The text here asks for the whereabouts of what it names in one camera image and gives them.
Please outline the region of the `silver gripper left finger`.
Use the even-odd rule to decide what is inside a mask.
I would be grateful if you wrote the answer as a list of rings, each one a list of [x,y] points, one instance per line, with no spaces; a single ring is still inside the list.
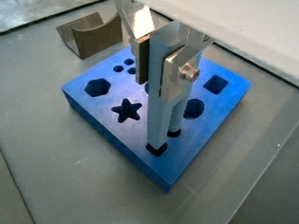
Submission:
[[[114,0],[114,5],[134,55],[134,81],[144,84],[148,81],[149,35],[154,30],[149,7],[136,0]]]

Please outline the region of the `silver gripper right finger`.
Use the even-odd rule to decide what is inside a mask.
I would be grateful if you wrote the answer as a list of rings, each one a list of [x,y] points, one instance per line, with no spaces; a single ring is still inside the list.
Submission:
[[[213,38],[185,24],[178,25],[177,38],[178,46],[162,59],[160,97],[166,103],[182,93],[182,85],[199,78],[201,52],[213,42]]]

